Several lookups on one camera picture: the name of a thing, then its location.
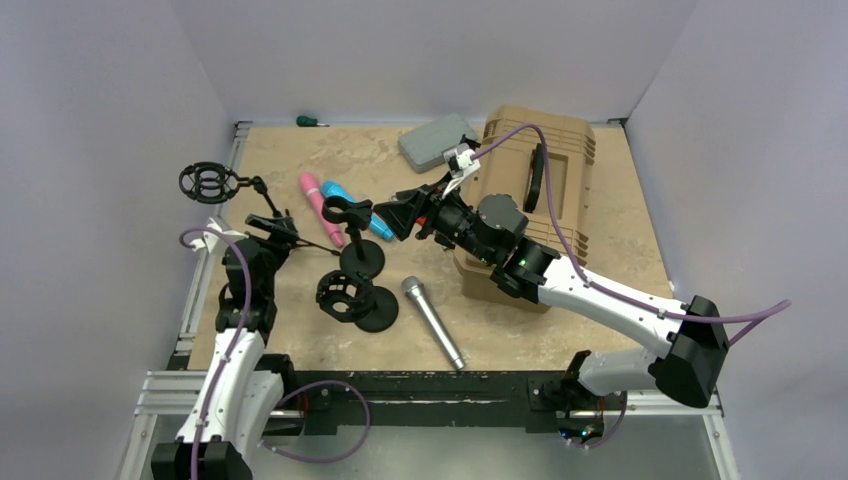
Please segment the black clip microphone stand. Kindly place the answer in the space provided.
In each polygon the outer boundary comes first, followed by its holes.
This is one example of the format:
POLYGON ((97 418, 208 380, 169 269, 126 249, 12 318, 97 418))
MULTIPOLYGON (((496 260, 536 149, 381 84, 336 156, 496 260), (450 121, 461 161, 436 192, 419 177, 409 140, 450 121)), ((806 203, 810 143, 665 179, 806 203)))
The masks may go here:
POLYGON ((350 239, 350 244, 341 251, 340 268, 368 279, 378 276, 386 261, 384 251, 377 243, 362 238, 362 232, 368 230, 371 223, 372 207, 371 200, 354 202, 341 196, 326 197, 323 207, 324 218, 333 224, 343 224, 350 239))

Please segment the pink microphone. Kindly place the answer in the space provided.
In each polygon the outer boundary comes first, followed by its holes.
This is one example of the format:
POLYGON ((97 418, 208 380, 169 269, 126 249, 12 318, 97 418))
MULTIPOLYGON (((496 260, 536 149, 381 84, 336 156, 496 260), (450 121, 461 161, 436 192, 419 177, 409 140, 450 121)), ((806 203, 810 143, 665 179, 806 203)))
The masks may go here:
POLYGON ((343 248, 345 239, 340 228, 337 224, 328 222, 323 216, 324 196, 316 177, 311 172, 304 172, 299 175, 298 182, 331 243, 337 248, 343 248))

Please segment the black tripod shock mount stand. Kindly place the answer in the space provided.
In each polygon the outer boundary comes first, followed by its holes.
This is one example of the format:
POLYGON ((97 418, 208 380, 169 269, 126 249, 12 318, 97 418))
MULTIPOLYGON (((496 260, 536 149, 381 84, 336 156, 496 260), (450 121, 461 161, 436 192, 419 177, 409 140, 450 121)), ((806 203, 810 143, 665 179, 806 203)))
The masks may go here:
MULTIPOLYGON (((260 176, 240 176, 230 167, 220 163, 197 162, 185 167, 179 175, 179 188, 189 199, 206 205, 224 204, 232 200, 240 190, 252 188, 267 203, 271 211, 271 216, 267 218, 291 216, 288 209, 282 212, 276 207, 266 183, 260 176)), ((341 254, 338 250, 305 240, 300 235, 295 239, 295 248, 299 247, 315 247, 336 257, 341 254)))

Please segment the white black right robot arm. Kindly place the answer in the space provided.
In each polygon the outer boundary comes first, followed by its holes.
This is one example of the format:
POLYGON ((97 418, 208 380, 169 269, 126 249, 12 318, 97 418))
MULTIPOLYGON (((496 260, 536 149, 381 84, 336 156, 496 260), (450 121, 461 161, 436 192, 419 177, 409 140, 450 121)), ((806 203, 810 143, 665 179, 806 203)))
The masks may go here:
POLYGON ((706 407, 729 351, 723 326, 707 323, 718 308, 702 296, 688 303, 621 284, 602 292, 557 250, 531 239, 527 217, 511 196, 488 195, 477 206, 433 185, 401 191, 373 209, 399 240, 428 236, 491 267, 507 295, 578 313, 638 343, 638 348, 580 353, 561 381, 564 399, 584 407, 617 391, 656 389, 693 408, 706 407))

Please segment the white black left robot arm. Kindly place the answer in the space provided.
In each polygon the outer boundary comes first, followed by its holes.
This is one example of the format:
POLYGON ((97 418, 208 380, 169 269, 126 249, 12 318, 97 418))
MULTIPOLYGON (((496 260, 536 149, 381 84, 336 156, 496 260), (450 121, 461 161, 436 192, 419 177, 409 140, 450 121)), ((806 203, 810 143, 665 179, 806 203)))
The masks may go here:
POLYGON ((341 388, 360 402, 364 414, 360 438, 349 450, 329 457, 330 462, 355 454, 373 425, 371 406, 353 384, 321 379, 299 386, 289 357, 267 353, 277 314, 275 275, 291 251, 306 242, 291 215, 278 208, 268 217, 249 215, 246 222, 267 237, 211 220, 193 228, 196 239, 180 240, 195 251, 221 256, 229 277, 219 294, 213 359, 175 439, 153 450, 150 468, 156 479, 250 479, 259 447, 293 458, 265 441, 266 426, 275 409, 306 400, 318 387, 341 388))

